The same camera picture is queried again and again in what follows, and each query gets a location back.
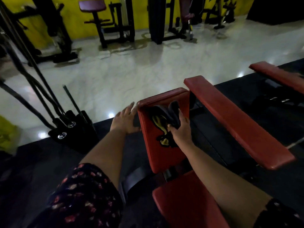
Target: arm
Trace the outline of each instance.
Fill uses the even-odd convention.
[[[133,126],[137,106],[134,102],[113,118],[110,132],[81,160],[81,163],[91,163],[99,167],[113,182],[116,189],[119,185],[123,146],[126,134],[140,131]]]
[[[252,228],[272,197],[197,148],[191,139],[189,119],[185,118],[181,111],[179,114],[180,128],[177,130],[169,125],[176,144],[185,153],[196,175],[230,222],[235,227]]]

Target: person's right arm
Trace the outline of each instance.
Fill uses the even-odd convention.
[[[228,217],[230,225],[252,228],[259,214],[272,198],[240,176],[226,169],[191,139],[190,122],[180,111],[181,126],[177,130],[169,125],[176,144],[187,156],[193,170]]]

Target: hand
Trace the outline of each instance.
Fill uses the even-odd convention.
[[[118,112],[113,118],[111,130],[122,130],[126,134],[135,133],[141,131],[139,127],[133,126],[134,116],[137,112],[137,105],[131,111],[134,106],[134,102],[124,108],[122,111]]]
[[[179,120],[181,121],[181,125],[177,130],[172,125],[168,125],[168,131],[171,131],[173,135],[173,139],[178,146],[184,144],[192,144],[191,138],[191,128],[190,128],[190,120],[185,118],[180,109],[179,111]]]

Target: tiled floor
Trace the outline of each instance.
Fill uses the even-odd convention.
[[[99,48],[98,38],[74,42],[81,49],[80,62],[58,66],[52,62],[39,67],[64,110],[75,109],[65,94],[66,84],[80,109],[93,122],[113,117],[132,101],[139,101],[177,87],[185,87],[186,77],[203,75],[212,84],[231,80],[252,71],[251,63],[265,60],[280,65],[304,57],[304,22],[267,26],[245,20],[245,16],[228,25],[218,35],[210,26],[194,27],[194,42],[181,39],[156,45],[146,37],[147,30],[136,32],[135,44],[112,44]],[[46,119],[45,109],[10,62],[2,65],[6,84],[20,93]],[[0,89],[0,115],[22,130],[20,144],[47,136],[48,129],[16,99]]]

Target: flat bench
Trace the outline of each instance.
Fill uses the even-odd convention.
[[[186,78],[184,84],[262,167],[275,170],[295,157],[203,76]]]
[[[270,79],[293,88],[295,91],[304,94],[304,79],[299,73],[287,72],[267,62],[257,62],[249,66],[250,69],[260,72]]]

